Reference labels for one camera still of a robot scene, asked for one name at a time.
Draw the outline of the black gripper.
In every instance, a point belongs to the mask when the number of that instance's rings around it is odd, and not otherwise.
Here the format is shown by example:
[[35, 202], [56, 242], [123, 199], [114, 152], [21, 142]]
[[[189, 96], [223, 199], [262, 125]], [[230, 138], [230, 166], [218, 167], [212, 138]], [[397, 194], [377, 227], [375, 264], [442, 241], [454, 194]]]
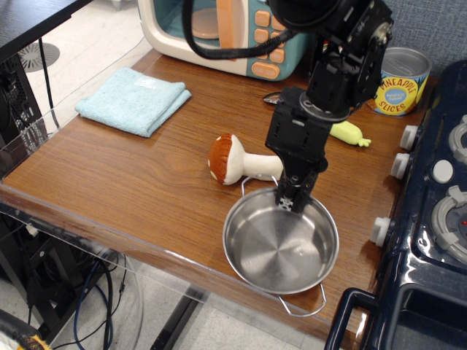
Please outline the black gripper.
[[302, 213], [309, 203], [319, 173], [328, 167], [325, 145], [331, 126], [301, 88], [280, 93], [266, 137], [266, 146], [283, 164], [275, 195], [280, 209]]

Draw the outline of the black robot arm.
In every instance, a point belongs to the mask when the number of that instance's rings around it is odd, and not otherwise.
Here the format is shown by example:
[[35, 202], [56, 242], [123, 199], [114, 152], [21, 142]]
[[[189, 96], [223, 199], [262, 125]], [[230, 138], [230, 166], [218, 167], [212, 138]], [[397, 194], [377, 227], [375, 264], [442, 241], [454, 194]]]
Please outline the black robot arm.
[[194, 53], [210, 60], [250, 58], [278, 48], [301, 33], [314, 36], [308, 88], [285, 88], [266, 138], [283, 171], [275, 203], [301, 213], [319, 173], [328, 167], [325, 144], [334, 124], [345, 121], [382, 83], [381, 69], [392, 38], [391, 11], [383, 1], [268, 1], [285, 27], [257, 47], [207, 49], [192, 34], [193, 2], [182, 5], [185, 39]]

